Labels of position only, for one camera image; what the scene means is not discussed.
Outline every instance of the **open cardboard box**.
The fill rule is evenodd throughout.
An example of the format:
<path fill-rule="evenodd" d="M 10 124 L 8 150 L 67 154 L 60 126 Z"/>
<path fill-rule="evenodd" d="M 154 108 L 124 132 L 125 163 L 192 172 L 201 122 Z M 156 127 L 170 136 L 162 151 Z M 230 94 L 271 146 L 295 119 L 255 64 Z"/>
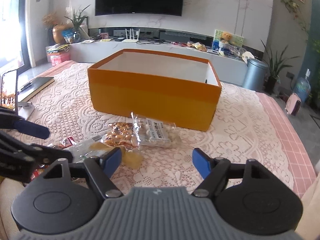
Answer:
<path fill-rule="evenodd" d="M 134 112 L 201 131 L 209 128 L 221 93 L 209 60 L 152 50 L 122 49 L 93 64 L 88 77 L 97 111 Z"/>

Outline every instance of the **red item on cabinet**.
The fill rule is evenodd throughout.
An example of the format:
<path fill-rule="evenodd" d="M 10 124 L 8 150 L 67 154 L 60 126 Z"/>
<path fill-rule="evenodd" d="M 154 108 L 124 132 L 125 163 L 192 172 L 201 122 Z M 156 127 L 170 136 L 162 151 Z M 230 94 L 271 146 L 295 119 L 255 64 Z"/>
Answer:
<path fill-rule="evenodd" d="M 62 62 L 70 60 L 70 53 L 66 52 L 66 53 L 62 53 L 60 55 L 51 56 L 50 59 L 51 59 L 52 66 L 54 67 Z"/>

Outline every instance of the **gray ribbed panel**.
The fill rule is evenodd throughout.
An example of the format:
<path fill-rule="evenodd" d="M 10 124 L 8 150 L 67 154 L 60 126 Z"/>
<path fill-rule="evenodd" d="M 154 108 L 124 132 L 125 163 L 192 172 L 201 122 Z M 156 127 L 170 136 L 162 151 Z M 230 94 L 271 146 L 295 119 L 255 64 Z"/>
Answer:
<path fill-rule="evenodd" d="M 293 231 L 254 236 L 223 221 L 211 201 L 188 194 L 184 187 L 136 187 L 121 198 L 106 200 L 86 225 L 61 235 L 22 231 L 16 240 L 302 240 Z"/>

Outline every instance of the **water bottle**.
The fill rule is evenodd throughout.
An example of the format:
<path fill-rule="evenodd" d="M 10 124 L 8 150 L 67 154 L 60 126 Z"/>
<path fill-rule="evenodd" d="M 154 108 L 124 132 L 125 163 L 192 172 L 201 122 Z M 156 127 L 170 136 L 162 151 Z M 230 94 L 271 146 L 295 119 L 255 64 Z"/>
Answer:
<path fill-rule="evenodd" d="M 310 83 L 308 81 L 308 77 L 310 76 L 310 70 L 307 69 L 306 76 L 298 78 L 296 85 L 293 89 L 293 92 L 296 93 L 300 99 L 301 99 L 301 104 L 304 104 L 304 102 L 307 100 L 311 87 Z"/>

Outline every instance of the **pink suitcase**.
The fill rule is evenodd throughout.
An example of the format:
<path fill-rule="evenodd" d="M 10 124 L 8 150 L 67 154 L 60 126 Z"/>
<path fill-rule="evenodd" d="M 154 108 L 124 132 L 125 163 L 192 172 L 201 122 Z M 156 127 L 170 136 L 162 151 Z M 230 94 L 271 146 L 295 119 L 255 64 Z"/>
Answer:
<path fill-rule="evenodd" d="M 287 104 L 285 105 L 285 109 L 288 114 L 296 115 L 301 106 L 301 99 L 298 97 L 296 93 L 293 93 L 289 96 Z"/>

